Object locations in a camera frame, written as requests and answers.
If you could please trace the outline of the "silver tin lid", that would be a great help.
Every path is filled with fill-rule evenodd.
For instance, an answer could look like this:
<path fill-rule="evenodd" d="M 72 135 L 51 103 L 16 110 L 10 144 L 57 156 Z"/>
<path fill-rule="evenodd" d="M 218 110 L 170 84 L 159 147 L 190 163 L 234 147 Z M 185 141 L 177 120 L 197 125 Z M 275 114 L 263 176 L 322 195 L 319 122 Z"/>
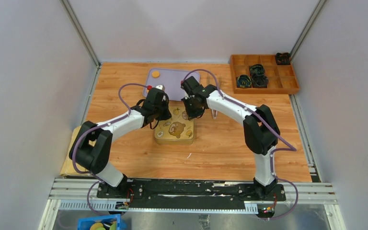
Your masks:
<path fill-rule="evenodd" d="M 176 136 L 182 134 L 195 137 L 194 120 L 188 120 L 184 106 L 169 107 L 172 118 L 161 121 L 154 131 L 154 137 Z"/>

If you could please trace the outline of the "lavender plastic tray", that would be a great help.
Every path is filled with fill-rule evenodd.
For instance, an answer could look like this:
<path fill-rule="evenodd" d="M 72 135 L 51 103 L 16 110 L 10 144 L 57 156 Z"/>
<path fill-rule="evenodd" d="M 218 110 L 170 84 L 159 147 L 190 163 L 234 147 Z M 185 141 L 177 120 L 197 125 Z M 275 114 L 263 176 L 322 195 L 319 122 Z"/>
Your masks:
<path fill-rule="evenodd" d="M 158 78 L 153 78 L 151 73 L 157 70 L 160 72 Z M 185 96 L 185 91 L 181 89 L 181 81 L 185 78 L 189 71 L 180 69 L 163 69 L 152 68 L 149 70 L 145 85 L 155 87 L 157 85 L 163 85 L 164 91 L 169 96 L 171 101 L 181 101 Z"/>

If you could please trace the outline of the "square metal cookie tin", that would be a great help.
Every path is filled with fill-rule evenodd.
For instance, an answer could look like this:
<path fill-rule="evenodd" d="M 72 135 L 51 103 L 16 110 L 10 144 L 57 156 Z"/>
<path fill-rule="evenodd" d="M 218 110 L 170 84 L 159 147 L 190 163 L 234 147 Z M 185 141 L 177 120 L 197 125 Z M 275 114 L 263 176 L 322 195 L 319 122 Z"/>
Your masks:
<path fill-rule="evenodd" d="M 176 136 L 155 136 L 155 141 L 161 145 L 191 145 L 194 142 L 194 136 L 187 136 L 182 134 L 179 138 Z"/>

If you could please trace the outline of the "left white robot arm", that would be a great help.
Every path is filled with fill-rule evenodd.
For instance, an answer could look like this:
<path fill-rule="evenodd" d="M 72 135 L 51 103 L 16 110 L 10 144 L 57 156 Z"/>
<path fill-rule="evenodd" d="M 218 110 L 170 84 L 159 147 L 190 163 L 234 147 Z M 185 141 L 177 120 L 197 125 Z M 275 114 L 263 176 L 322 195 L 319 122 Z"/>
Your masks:
<path fill-rule="evenodd" d="M 116 198 L 127 194 L 127 177 L 110 161 L 111 145 L 123 135 L 141 129 L 156 121 L 172 117 L 169 97 L 163 85 L 146 86 L 148 94 L 120 116 L 94 123 L 84 122 L 71 146 L 69 158 L 77 173 L 91 174 L 109 185 L 109 192 Z"/>

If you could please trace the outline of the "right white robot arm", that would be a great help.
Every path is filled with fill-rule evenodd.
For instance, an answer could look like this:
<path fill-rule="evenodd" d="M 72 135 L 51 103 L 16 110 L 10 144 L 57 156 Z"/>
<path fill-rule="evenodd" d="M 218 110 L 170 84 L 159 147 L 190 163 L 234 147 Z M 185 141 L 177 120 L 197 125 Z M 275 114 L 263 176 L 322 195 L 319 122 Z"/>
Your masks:
<path fill-rule="evenodd" d="M 182 101 L 188 119 L 200 118 L 206 109 L 211 109 L 242 125 L 246 146 L 254 153 L 256 164 L 254 193 L 261 200 L 272 196 L 278 180 L 269 152 L 276 147 L 280 131 L 269 107 L 243 103 L 214 85 L 204 87 L 193 76 L 181 82 L 181 89 L 185 92 Z"/>

